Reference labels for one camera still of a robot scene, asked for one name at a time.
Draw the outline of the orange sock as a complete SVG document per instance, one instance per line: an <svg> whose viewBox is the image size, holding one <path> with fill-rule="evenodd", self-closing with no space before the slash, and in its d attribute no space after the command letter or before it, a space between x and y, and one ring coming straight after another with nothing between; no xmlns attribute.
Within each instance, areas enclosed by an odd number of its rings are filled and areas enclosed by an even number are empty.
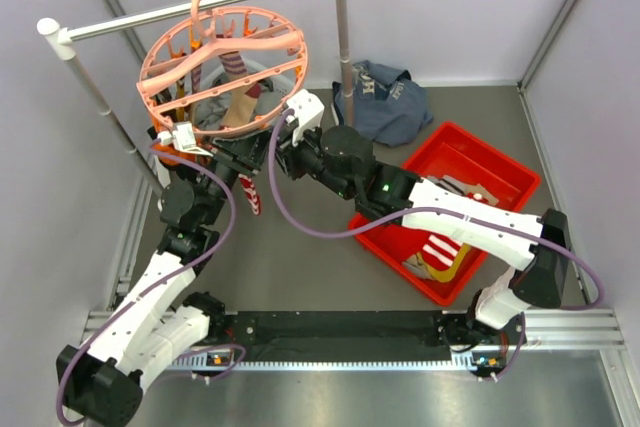
<svg viewBox="0 0 640 427"><path fill-rule="evenodd" d="M151 140L151 149L164 153L164 156L157 156L156 159L159 160L168 170L175 170L180 165L180 162L176 161L175 158L188 160L188 156L186 154L175 150L172 145L164 146L157 142L157 132L153 126L150 126L147 129L147 135Z"/></svg>

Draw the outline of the pink round clip hanger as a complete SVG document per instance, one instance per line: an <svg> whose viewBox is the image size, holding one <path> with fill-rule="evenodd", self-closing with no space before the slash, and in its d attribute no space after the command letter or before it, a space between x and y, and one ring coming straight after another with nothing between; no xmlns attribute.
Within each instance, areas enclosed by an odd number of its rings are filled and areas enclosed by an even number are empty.
<svg viewBox="0 0 640 427"><path fill-rule="evenodd" d="M187 123L196 137L261 129L303 86L303 31L259 7L206 7L190 0L185 19L147 53L136 84L157 133Z"/></svg>

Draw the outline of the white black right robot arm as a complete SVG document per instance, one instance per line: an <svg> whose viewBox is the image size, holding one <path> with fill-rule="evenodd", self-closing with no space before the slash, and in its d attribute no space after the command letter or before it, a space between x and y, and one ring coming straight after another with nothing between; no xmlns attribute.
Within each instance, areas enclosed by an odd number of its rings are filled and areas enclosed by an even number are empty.
<svg viewBox="0 0 640 427"><path fill-rule="evenodd" d="M466 319L469 335L487 343L518 314L530 309L558 309L571 252L566 216L554 209L541 216L522 214L452 193L409 170L376 159L373 144L354 129L337 126L274 129L268 168L281 167L296 180L309 176L345 200L354 202L367 222L339 232L323 232L297 221L270 183L284 217L310 236L354 237L383 226L429 237L442 236L490 254L508 269L474 297Z"/></svg>

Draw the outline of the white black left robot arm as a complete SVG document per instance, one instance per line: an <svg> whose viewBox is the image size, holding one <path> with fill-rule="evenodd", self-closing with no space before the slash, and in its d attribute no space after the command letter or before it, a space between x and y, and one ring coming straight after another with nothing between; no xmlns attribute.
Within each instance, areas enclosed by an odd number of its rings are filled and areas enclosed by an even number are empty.
<svg viewBox="0 0 640 427"><path fill-rule="evenodd" d="M153 141L149 150L159 163L175 161L189 173L164 187L160 214L166 229L138 282L86 341L60 352L60 425L87 420L127 425L174 361L201 341L212 344L224 337L225 308L208 294L192 294L172 315L166 311L229 237L229 230L219 233L211 227L224 206L237 213L232 188L260 170L267 144L265 133L215 139L205 147L205 161L198 163Z"/></svg>

